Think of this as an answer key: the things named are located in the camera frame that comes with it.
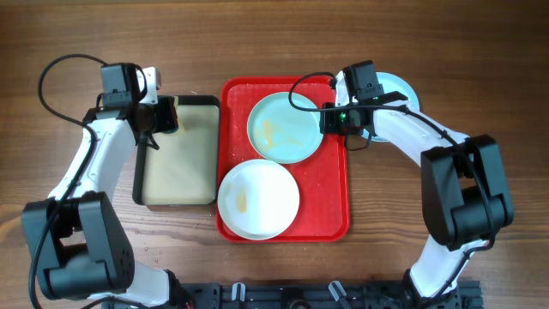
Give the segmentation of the white round plate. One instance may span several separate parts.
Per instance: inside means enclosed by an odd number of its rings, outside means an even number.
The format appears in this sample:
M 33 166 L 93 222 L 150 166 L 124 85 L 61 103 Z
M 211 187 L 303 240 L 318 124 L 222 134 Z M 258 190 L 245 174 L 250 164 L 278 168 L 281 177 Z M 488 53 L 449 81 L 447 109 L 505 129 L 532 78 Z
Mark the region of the white round plate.
M 236 165 L 222 179 L 218 192 L 222 222 L 248 240 L 272 239 L 285 232 L 299 205 L 294 177 L 282 165 L 263 159 Z

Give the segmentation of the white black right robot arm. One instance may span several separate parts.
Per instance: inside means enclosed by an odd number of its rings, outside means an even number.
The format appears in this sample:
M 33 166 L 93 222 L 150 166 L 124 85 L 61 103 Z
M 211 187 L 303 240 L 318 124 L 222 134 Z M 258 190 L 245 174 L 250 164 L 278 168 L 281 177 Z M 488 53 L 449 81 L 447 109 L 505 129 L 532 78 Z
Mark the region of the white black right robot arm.
M 478 252 L 489 251 L 514 209 L 497 142 L 470 137 L 429 118 L 398 93 L 321 109 L 323 133 L 368 130 L 395 145 L 421 171 L 422 215 L 429 236 L 405 282 L 416 306 L 431 306 L 457 288 Z

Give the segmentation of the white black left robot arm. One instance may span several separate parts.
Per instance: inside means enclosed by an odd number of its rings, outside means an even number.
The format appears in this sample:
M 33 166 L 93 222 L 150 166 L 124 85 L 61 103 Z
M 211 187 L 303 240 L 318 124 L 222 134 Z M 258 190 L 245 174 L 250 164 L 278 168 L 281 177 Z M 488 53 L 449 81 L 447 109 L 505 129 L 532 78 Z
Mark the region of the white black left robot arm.
M 94 305 L 191 308 L 193 300 L 169 270 L 135 260 L 112 207 L 123 164 L 136 145 L 176 130 L 172 97 L 123 108 L 96 106 L 80 121 L 81 146 L 59 186 L 28 203 L 23 229 L 31 253 L 28 293 L 49 300 L 92 299 Z

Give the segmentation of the light blue round plate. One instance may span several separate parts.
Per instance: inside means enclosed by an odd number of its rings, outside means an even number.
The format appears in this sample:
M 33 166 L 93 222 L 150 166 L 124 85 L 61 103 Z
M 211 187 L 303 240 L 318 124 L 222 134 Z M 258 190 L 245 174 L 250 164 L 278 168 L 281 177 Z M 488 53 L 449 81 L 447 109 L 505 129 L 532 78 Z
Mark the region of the light blue round plate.
M 320 113 L 301 94 L 270 94 L 259 100 L 247 120 L 247 135 L 253 149 L 279 164 L 293 164 L 312 156 L 323 141 Z

